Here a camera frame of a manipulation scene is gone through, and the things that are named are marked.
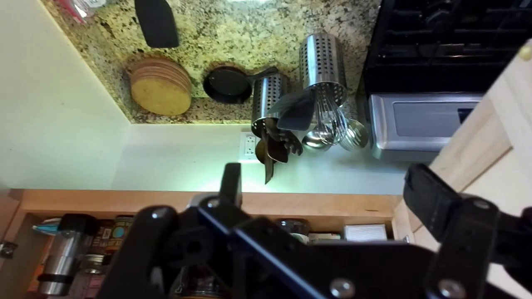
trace stainless steel canister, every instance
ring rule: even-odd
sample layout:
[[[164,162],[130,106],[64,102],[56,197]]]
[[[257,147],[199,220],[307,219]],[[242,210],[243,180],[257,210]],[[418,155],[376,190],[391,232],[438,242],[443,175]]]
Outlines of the stainless steel canister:
[[[307,36],[300,54],[303,89],[322,82],[346,87],[346,71],[340,41],[330,33]]]
[[[290,91],[290,79],[283,72],[270,72],[255,79],[252,131],[262,137],[270,107]]]

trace black stove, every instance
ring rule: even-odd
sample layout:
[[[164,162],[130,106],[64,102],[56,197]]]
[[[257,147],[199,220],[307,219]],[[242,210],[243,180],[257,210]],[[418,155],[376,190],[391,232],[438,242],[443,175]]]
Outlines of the black stove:
[[[532,0],[385,0],[368,92],[484,92],[532,36]]]

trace granite countertop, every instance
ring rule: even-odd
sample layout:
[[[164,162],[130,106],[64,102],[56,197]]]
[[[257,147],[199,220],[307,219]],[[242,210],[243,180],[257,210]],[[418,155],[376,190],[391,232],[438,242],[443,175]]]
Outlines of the granite countertop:
[[[202,81],[215,64],[258,72],[278,66],[300,87],[300,44],[310,33],[328,31],[343,41],[348,87],[360,82],[380,0],[169,0],[180,46],[147,46],[134,0],[119,0],[99,9],[87,24],[77,24],[57,0],[46,8],[79,47],[112,97],[132,122],[250,122],[252,99],[222,104],[210,99]],[[194,104],[182,116],[159,116],[132,101],[125,66],[144,56],[170,56],[192,76]]]

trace metal clamp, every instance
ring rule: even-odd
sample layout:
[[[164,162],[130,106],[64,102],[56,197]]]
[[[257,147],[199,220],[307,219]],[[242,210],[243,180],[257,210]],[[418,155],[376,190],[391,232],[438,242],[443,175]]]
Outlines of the metal clamp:
[[[19,247],[17,242],[2,240],[0,242],[0,257],[2,258],[14,258],[17,247]]]

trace silver canister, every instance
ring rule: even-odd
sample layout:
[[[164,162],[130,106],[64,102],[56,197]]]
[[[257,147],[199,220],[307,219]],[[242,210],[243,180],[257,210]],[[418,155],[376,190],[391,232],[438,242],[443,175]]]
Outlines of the silver canister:
[[[262,137],[270,107],[288,92],[290,79],[283,72],[270,72],[255,79],[252,131]]]
[[[322,82],[333,82],[346,87],[346,71],[340,41],[330,33],[313,33],[307,36],[300,69],[303,89]]]
[[[99,220],[87,214],[66,214],[54,239],[39,290],[46,295],[66,295],[79,270],[80,257],[97,234]]]

